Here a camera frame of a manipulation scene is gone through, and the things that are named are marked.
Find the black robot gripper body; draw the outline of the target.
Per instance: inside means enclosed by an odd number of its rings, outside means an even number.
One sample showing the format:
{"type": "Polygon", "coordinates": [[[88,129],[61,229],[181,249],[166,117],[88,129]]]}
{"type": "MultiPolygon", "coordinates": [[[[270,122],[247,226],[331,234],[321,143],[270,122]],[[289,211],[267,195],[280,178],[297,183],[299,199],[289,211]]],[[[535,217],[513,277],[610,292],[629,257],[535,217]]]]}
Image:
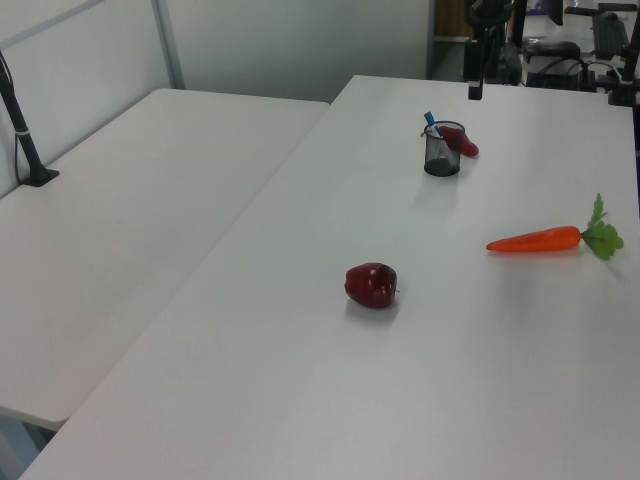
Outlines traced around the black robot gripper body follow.
{"type": "Polygon", "coordinates": [[[468,39],[464,44],[463,78],[468,83],[480,83],[483,78],[483,43],[468,39]]]}

